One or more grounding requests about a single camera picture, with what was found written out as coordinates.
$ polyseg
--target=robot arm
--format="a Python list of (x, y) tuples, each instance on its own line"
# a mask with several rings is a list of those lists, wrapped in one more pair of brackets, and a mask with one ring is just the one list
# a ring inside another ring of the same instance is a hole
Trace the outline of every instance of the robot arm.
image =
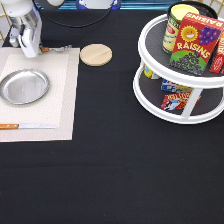
[[(38, 0), (45, 9), (59, 8), (64, 0)], [(32, 0), (0, 0), (6, 14), (12, 21), (10, 43), (13, 47), (21, 46), (28, 58), (38, 55), (42, 21)]]

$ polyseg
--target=raisins box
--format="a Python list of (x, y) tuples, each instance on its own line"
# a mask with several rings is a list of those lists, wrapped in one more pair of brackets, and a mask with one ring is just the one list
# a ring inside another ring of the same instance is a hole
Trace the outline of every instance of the raisins box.
[(170, 65), (201, 75), (223, 28), (222, 21), (187, 13), (180, 25)]
[(224, 65), (224, 32), (221, 33), (218, 46), (212, 60), (210, 72), (222, 73)]

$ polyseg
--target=utensil handle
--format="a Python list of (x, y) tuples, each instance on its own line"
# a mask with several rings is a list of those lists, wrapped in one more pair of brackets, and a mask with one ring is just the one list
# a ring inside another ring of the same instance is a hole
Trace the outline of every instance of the utensil handle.
[(0, 124), (0, 129), (18, 129), (18, 124)]
[(41, 47), (42, 52), (48, 52), (50, 49), (49, 47)]

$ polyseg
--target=white turntable organizer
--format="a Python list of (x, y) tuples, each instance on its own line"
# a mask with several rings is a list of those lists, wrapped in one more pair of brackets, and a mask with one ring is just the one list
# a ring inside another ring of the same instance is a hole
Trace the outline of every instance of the white turntable organizer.
[[(202, 77), (171, 67), (170, 55), (162, 50), (166, 25), (165, 14), (151, 20), (141, 32), (138, 42), (141, 63), (134, 78), (134, 93), (146, 110), (164, 120), (179, 124), (197, 124), (211, 120), (224, 110), (224, 76), (209, 72), (209, 66)], [(145, 65), (162, 78), (194, 88), (184, 110), (161, 109), (164, 96), (171, 93), (161, 90), (162, 79), (152, 80), (144, 75)], [(194, 107), (201, 92), (201, 99)]]

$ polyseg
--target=packaged food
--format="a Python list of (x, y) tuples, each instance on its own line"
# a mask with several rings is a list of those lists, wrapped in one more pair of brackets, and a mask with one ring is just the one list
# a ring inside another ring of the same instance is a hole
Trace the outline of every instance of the packaged food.
[(161, 90), (164, 91), (169, 91), (173, 93), (186, 93), (186, 92), (191, 92), (193, 88), (187, 87), (187, 86), (182, 86), (179, 84), (176, 84), (174, 82), (170, 82), (166, 79), (163, 79)]
[(149, 79), (159, 79), (160, 76), (158, 76), (156, 73), (154, 73), (151, 69), (149, 69), (147, 66), (145, 66), (144, 74)]
[(215, 53), (212, 59), (212, 65), (210, 72), (223, 73), (224, 65), (224, 32), (221, 33), (218, 46), (215, 49)]
[(201, 75), (223, 28), (222, 21), (187, 13), (180, 25), (170, 65)]
[(162, 46), (166, 53), (172, 54), (181, 20), (188, 12), (199, 14), (196, 8), (186, 4), (175, 5), (171, 8)]
[(183, 109), (186, 106), (190, 95), (191, 92), (165, 95), (161, 108), (165, 111)]

